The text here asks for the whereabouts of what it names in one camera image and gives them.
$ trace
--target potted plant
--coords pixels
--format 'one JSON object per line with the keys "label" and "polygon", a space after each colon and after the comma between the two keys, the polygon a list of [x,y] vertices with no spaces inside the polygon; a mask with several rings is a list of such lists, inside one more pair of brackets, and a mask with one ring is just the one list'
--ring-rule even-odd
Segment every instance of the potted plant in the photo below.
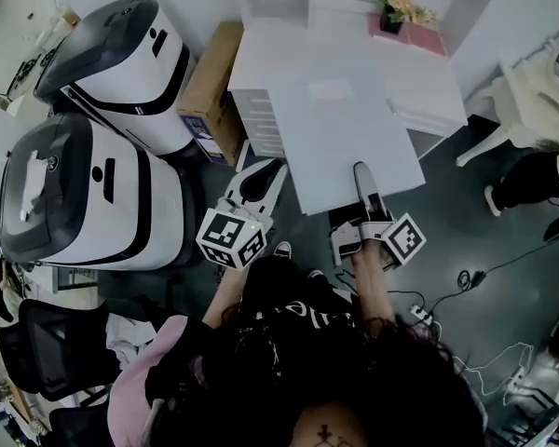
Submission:
{"label": "potted plant", "polygon": [[380,26],[383,32],[398,34],[405,21],[419,25],[437,20],[434,11],[416,5],[412,0],[376,0],[383,4]]}

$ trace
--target gray floor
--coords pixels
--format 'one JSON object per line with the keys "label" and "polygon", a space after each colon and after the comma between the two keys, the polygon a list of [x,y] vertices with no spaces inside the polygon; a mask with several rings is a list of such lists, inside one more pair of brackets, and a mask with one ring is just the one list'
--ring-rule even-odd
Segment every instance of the gray floor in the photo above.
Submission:
{"label": "gray floor", "polygon": [[[425,185],[386,199],[396,216],[409,212],[428,239],[410,264],[389,271],[389,286],[421,291],[428,307],[439,297],[458,291],[460,270],[485,270],[540,245],[548,224],[559,216],[559,208],[546,202],[510,210],[498,219],[491,215],[484,202],[484,187],[505,173],[523,152],[504,144],[463,169],[456,167],[456,156],[487,133],[484,128],[462,129],[422,160]],[[212,164],[203,170],[210,206],[233,174],[232,169]],[[326,274],[334,272],[327,217],[302,216],[291,181],[285,184],[274,218],[277,230],[269,239],[271,247],[285,238],[292,242],[293,258],[303,269],[318,267]],[[174,293],[175,306],[201,316],[215,291],[215,270],[214,265],[202,263],[181,271],[184,282]],[[107,280],[101,295],[146,293],[163,304],[167,276],[123,275]],[[402,313],[412,303],[419,303],[416,296],[407,294],[393,294],[393,301]],[[559,242],[488,275],[477,289],[445,301],[436,318],[443,325],[444,342],[469,365],[485,364],[517,342],[538,349],[559,319]],[[520,352],[521,347],[508,352],[486,372],[487,390],[511,375]],[[487,407],[500,404],[495,396],[484,401]]]}

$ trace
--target power strip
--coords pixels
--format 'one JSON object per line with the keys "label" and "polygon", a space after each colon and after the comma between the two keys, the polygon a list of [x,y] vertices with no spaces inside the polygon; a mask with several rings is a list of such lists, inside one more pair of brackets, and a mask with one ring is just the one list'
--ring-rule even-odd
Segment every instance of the power strip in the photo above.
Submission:
{"label": "power strip", "polygon": [[432,323],[432,315],[427,313],[424,309],[420,309],[420,306],[418,305],[410,306],[410,313],[424,322],[427,326],[430,326]]}
{"label": "power strip", "polygon": [[524,366],[518,366],[518,369],[515,370],[513,376],[511,377],[510,382],[507,384],[507,387],[505,387],[505,393],[520,394],[522,388],[518,386],[522,383],[522,381],[524,381],[524,376],[525,376]]}

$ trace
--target tattoo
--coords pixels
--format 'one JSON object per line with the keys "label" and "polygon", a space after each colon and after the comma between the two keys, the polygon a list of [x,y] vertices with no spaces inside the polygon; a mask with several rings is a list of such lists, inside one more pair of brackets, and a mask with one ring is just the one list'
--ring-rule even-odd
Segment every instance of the tattoo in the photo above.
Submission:
{"label": "tattoo", "polygon": [[315,444],[315,447],[352,447],[352,444],[346,442],[341,437],[338,437],[335,442],[329,440],[332,437],[332,433],[327,429],[327,424],[323,424],[321,427],[321,432],[317,432],[317,435],[321,438],[321,441]]}

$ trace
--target mesh chair back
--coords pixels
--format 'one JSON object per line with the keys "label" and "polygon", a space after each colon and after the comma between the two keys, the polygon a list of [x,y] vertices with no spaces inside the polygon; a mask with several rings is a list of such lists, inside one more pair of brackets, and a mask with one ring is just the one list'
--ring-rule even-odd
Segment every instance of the mesh chair back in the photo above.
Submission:
{"label": "mesh chair back", "polygon": [[39,392],[47,400],[116,380],[118,360],[105,347],[105,305],[75,310],[25,300],[19,317],[33,352]]}
{"label": "mesh chair back", "polygon": [[52,431],[67,447],[114,447],[107,422],[108,403],[49,414]]}
{"label": "mesh chair back", "polygon": [[7,368],[8,377],[23,391],[37,394],[41,389],[35,368],[33,352],[21,324],[0,328],[0,354]]}

